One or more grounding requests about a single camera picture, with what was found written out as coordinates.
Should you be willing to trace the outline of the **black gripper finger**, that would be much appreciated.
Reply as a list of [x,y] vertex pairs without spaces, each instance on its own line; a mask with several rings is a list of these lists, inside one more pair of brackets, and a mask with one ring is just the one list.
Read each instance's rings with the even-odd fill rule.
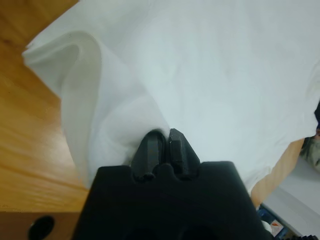
[[180,179],[194,179],[198,176],[200,159],[183,133],[175,128],[169,133],[169,160],[175,175]]
[[130,164],[134,178],[155,178],[165,154],[165,137],[157,130],[142,139]]

